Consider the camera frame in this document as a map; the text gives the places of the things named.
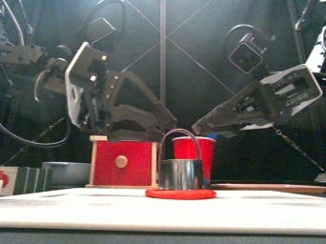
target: red box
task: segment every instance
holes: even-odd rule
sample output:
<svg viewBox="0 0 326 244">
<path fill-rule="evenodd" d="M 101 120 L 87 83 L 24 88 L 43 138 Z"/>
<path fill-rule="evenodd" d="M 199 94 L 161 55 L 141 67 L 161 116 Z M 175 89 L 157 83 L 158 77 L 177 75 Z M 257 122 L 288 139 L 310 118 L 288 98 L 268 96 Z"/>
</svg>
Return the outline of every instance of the red box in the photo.
<svg viewBox="0 0 326 244">
<path fill-rule="evenodd" d="M 89 187 L 157 186 L 158 143 L 110 142 L 91 136 L 94 142 Z"/>
</svg>

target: round knob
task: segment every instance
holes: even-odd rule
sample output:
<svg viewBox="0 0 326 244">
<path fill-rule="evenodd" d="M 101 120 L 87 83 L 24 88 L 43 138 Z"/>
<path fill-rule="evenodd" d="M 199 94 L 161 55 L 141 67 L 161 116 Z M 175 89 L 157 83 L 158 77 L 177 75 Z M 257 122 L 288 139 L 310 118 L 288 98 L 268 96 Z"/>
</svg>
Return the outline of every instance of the round knob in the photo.
<svg viewBox="0 0 326 244">
<path fill-rule="evenodd" d="M 117 167 L 118 168 L 125 168 L 127 166 L 127 157 L 121 155 L 117 158 Z"/>
</svg>

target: stainless steel cup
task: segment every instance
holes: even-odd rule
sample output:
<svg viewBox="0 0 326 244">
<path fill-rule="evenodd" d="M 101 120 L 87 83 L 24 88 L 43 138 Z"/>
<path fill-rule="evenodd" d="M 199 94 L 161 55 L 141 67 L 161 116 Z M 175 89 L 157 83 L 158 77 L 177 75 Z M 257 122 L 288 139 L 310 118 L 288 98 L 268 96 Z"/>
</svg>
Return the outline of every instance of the stainless steel cup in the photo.
<svg viewBox="0 0 326 244">
<path fill-rule="evenodd" d="M 166 137 L 174 133 L 186 133 L 197 144 L 197 159 L 167 159 L 161 160 L 162 146 Z M 198 190 L 203 188 L 203 161 L 201 146 L 195 135 L 185 129 L 174 129 L 167 132 L 161 144 L 161 155 L 158 162 L 158 188 L 161 190 Z"/>
</svg>

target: metal rod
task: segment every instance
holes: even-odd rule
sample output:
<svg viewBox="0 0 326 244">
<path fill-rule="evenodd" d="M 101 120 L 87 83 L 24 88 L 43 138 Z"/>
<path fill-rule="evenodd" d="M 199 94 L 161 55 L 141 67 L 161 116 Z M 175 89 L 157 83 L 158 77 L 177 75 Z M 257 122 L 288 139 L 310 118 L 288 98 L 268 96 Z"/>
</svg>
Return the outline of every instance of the metal rod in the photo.
<svg viewBox="0 0 326 244">
<path fill-rule="evenodd" d="M 167 89 L 167 2 L 161 0 L 161 101 L 166 105 Z"/>
</svg>

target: white table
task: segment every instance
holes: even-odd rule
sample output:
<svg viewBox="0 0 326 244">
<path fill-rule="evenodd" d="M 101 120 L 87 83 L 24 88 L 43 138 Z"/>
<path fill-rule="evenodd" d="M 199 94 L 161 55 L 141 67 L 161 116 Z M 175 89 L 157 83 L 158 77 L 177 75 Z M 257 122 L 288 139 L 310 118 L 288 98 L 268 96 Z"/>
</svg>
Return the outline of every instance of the white table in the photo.
<svg viewBox="0 0 326 244">
<path fill-rule="evenodd" d="M 14 236 L 38 236 L 42 243 L 58 243 L 50 236 L 57 241 L 111 236 L 110 243 L 115 238 L 117 243 L 153 238 L 155 243 L 211 243 L 215 238 L 326 243 L 326 198 L 270 191 L 217 193 L 213 199 L 190 201 L 149 198 L 141 189 L 95 188 L 2 197 L 0 243 Z"/>
</svg>

